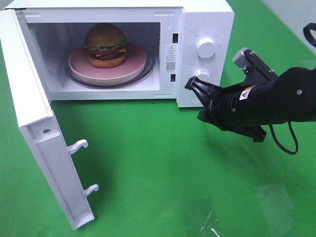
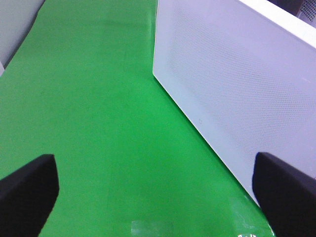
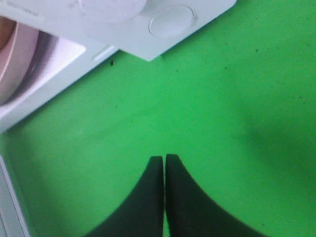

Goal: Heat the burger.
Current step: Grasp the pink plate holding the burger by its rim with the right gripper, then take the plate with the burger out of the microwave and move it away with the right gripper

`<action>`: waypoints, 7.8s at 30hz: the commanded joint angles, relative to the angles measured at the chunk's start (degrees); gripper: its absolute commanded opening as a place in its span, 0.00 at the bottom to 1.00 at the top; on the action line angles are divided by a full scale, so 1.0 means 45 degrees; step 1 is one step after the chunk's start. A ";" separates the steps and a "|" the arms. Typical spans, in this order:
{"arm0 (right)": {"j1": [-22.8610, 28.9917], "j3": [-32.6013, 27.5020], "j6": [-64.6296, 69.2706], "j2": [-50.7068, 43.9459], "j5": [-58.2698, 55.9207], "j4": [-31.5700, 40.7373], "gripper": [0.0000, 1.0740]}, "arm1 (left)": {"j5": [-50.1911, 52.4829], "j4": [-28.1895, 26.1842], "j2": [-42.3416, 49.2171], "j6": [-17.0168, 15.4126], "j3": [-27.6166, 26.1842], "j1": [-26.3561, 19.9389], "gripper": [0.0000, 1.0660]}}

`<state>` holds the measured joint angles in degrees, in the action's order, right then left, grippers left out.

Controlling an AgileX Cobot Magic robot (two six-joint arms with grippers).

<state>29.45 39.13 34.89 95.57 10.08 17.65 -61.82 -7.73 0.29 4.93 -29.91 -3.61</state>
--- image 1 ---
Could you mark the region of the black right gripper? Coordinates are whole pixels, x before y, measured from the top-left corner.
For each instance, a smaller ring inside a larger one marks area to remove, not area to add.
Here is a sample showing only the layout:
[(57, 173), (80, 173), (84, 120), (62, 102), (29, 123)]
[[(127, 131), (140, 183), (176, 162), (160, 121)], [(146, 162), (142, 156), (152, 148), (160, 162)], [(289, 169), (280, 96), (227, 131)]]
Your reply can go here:
[(210, 106), (209, 115), (205, 108), (201, 109), (197, 116), (200, 121), (234, 133), (265, 133), (262, 125), (277, 122), (272, 100), (274, 83), (237, 84), (221, 89), (193, 76), (185, 89), (193, 91), (203, 106)]

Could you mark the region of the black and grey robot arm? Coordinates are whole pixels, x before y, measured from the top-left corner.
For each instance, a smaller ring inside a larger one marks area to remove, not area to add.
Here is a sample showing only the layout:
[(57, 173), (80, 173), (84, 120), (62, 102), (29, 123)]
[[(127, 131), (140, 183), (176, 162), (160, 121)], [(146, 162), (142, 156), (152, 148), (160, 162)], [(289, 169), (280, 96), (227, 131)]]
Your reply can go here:
[(228, 87), (192, 77), (185, 88), (204, 107), (201, 121), (244, 136), (259, 132), (262, 125), (316, 119), (315, 70), (293, 67), (274, 78), (252, 69), (243, 82)]

